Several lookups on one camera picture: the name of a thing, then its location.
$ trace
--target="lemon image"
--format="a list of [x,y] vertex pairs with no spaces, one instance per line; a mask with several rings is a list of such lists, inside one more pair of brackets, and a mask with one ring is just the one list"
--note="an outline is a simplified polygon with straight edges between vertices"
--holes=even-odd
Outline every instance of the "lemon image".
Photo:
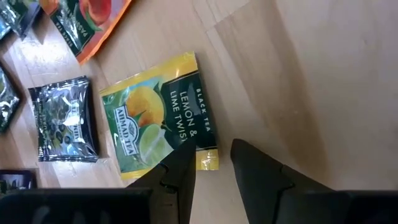
[[130,117],[139,117],[138,125],[161,125],[164,119],[163,101],[160,96],[148,86],[140,86],[130,92],[126,101]]
[[143,163],[152,167],[169,155],[173,148],[164,138],[165,130],[157,124],[140,129],[139,152]]

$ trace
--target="wooden surface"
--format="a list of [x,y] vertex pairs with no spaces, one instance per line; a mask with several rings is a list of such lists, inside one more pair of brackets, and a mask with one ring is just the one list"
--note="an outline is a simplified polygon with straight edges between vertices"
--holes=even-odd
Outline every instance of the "wooden surface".
[[[123,187],[98,90],[197,53],[216,121],[220,170],[198,172],[192,223],[247,223],[229,159],[233,138],[334,189],[398,186],[398,1],[145,0],[79,67],[43,17],[1,63],[25,95],[0,137],[0,168],[37,169],[41,187]],[[27,88],[88,75],[96,164],[37,162]]]

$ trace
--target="printed fruit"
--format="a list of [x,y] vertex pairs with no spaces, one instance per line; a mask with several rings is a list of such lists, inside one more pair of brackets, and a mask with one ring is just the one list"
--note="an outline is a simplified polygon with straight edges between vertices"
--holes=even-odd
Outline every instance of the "printed fruit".
[[157,124],[151,124],[139,130],[139,154],[141,160],[149,167],[155,166],[173,151],[164,138],[164,133],[165,130]]
[[112,0],[80,0],[80,11],[86,18],[86,13],[96,26],[100,26],[108,20],[111,15]]
[[130,117],[140,115],[138,125],[162,125],[164,120],[163,102],[160,96],[148,86],[140,86],[131,91],[126,101]]

